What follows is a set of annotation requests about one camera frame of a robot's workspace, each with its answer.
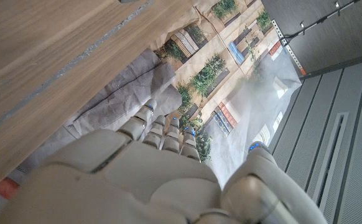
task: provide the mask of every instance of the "shrub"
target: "shrub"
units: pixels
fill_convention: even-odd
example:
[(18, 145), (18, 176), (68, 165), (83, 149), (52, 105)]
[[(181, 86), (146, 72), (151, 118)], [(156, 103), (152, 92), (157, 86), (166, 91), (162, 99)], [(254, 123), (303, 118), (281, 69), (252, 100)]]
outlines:
[(202, 125), (203, 120), (199, 116), (194, 120), (189, 121), (189, 116), (187, 114), (181, 115), (180, 128), (182, 128), (182, 132), (184, 133), (185, 128), (188, 126), (191, 126), (195, 129), (196, 148), (198, 150), (200, 160), (203, 162), (207, 159), (210, 159), (210, 142), (212, 138), (205, 133)]
[(264, 30), (269, 25), (271, 25), (271, 20), (269, 18), (268, 12), (265, 9), (258, 15), (257, 24), (261, 30)]
[(224, 19), (226, 15), (236, 10), (234, 0), (221, 0), (212, 7), (214, 15), (219, 19)]
[(196, 148), (198, 149), (200, 160), (203, 162), (207, 159), (210, 159), (210, 142), (213, 140), (212, 137), (209, 137), (206, 133), (204, 128), (200, 128), (195, 132), (195, 139), (196, 139)]
[(212, 87), (216, 77), (225, 68), (225, 60), (214, 55), (204, 68), (191, 79), (191, 85), (202, 96), (207, 97), (207, 89)]
[(154, 53), (156, 54), (156, 56), (158, 56), (160, 59), (166, 58), (167, 57), (167, 52), (164, 49), (164, 45), (161, 46), (159, 49), (154, 50)]
[(198, 130), (203, 125), (203, 120), (199, 116), (191, 121), (189, 120), (189, 118), (189, 115), (185, 113), (181, 115), (180, 128), (182, 129), (182, 132), (184, 132), (185, 128), (188, 126), (193, 127), (195, 130)]
[(164, 50), (166, 51), (167, 55), (175, 59), (182, 60), (185, 58), (185, 55), (181, 51), (180, 47), (173, 40), (168, 40), (164, 44)]
[(248, 45), (248, 50), (249, 50), (249, 54), (251, 55), (251, 61), (253, 62), (253, 68), (251, 70), (251, 77), (253, 78), (253, 80), (262, 82), (263, 81), (263, 77), (261, 75), (261, 69), (259, 67), (260, 61), (259, 61), (259, 57), (256, 55), (256, 53), (254, 52), (254, 49)]
[(181, 85), (181, 83), (179, 83), (177, 89), (179, 90), (182, 99), (179, 112), (185, 113), (192, 106), (192, 94), (187, 85)]
[(197, 42), (197, 44), (201, 44), (205, 40), (205, 36), (198, 26), (190, 24), (185, 29), (188, 31), (194, 41)]

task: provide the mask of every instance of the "wooden surface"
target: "wooden surface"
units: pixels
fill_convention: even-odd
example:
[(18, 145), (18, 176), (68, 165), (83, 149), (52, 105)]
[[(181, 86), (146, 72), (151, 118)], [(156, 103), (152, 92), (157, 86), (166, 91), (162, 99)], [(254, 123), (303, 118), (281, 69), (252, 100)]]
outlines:
[[(344, 6), (351, 0), (338, 0)], [(335, 1), (262, 0), (282, 33), (293, 34), (336, 10)], [(290, 47), (307, 73), (362, 56), (362, 0), (292, 40)]]
[[(19, 105), (147, 1), (0, 2), (0, 180), (54, 133), (193, 0), (155, 0), (87, 58)], [(14, 114), (3, 116), (14, 107)]]

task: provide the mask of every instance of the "robotic hand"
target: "robotic hand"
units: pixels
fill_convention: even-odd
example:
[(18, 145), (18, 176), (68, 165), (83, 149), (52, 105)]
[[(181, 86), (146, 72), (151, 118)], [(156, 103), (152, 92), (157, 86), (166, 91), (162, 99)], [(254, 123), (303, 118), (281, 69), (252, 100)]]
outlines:
[(223, 191), (200, 163), (195, 131), (163, 116), (138, 141), (156, 102), (118, 131), (98, 130), (45, 161), (0, 214), (0, 223), (326, 223), (309, 196), (255, 142)]

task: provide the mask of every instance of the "robot finger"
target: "robot finger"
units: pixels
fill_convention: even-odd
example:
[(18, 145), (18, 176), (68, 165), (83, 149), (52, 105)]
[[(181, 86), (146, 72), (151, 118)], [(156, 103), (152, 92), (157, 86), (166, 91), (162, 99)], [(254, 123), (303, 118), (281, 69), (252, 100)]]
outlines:
[(195, 130), (191, 126), (185, 129), (181, 147), (181, 155), (200, 162), (199, 153), (196, 148)]
[(255, 149), (259, 149), (259, 148), (264, 149), (265, 151), (269, 152), (268, 147), (261, 141), (253, 142), (252, 145), (250, 145), (250, 147), (249, 147), (249, 152), (252, 150), (255, 150)]
[(148, 100), (136, 115), (131, 117), (118, 129), (118, 132), (128, 135), (132, 140), (138, 140), (141, 137), (149, 118), (153, 115), (155, 107), (156, 101), (152, 99)]
[(152, 129), (146, 135), (145, 139), (142, 143), (148, 144), (150, 146), (159, 149), (160, 142), (163, 136), (163, 128), (164, 128), (165, 117), (160, 115), (156, 118), (156, 121), (152, 124)]
[(177, 118), (173, 118), (171, 120), (170, 126), (167, 130), (166, 138), (164, 139), (162, 150), (172, 151), (180, 154), (179, 125), (180, 121)]

